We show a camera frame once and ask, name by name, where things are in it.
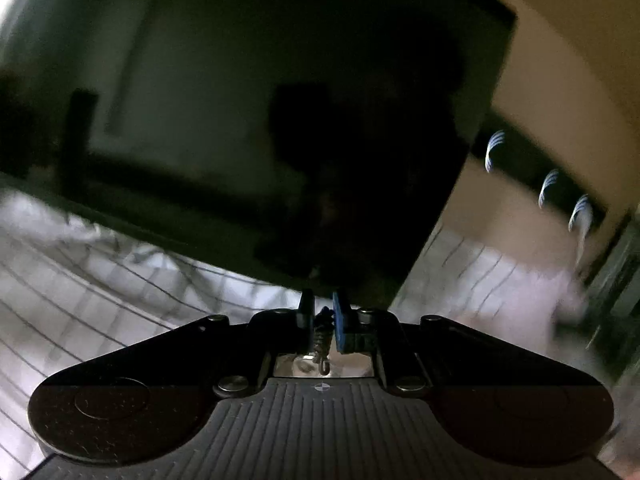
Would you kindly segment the white black-grid tablecloth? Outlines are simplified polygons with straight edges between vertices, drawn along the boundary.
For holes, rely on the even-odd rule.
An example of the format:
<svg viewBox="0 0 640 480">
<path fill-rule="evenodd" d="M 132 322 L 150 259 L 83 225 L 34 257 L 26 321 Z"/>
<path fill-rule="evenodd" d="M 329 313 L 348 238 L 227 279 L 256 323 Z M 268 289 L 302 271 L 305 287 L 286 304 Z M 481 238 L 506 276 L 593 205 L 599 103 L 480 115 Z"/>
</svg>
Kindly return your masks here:
<svg viewBox="0 0 640 480">
<path fill-rule="evenodd" d="M 242 323 L 292 308 L 296 290 L 165 252 L 1 192 L 1 474 L 24 477 L 42 454 L 27 403 L 44 378 L 212 313 Z M 436 313 L 589 370 L 557 320 L 582 314 L 570 272 L 539 270 L 437 228 L 392 304 L 401 321 Z"/>
</svg>

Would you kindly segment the black flat monitor screen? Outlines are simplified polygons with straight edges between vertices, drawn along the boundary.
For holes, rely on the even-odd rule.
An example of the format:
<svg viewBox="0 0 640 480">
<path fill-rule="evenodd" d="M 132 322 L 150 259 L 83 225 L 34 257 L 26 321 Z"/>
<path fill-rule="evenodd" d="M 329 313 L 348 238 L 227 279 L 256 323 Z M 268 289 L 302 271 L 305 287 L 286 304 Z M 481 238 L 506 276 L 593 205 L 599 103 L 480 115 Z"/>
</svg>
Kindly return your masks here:
<svg viewBox="0 0 640 480">
<path fill-rule="evenodd" d="M 1 0 L 1 177 L 386 309 L 489 110 L 500 0 Z"/>
</svg>

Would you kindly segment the black wall power strip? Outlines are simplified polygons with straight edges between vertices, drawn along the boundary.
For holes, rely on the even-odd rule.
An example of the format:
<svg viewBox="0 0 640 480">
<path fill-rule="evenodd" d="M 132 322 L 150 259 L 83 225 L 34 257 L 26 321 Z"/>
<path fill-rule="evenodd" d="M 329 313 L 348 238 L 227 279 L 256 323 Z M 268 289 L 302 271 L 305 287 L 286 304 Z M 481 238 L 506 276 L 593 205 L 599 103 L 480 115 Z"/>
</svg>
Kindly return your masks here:
<svg viewBox="0 0 640 480">
<path fill-rule="evenodd" d="M 588 233 L 597 231 L 608 210 L 574 176 L 497 113 L 489 113 L 471 150 L 486 172 L 501 172 L 535 194 L 539 208 L 553 207 L 567 218 L 571 231 L 582 212 L 590 213 Z"/>
</svg>

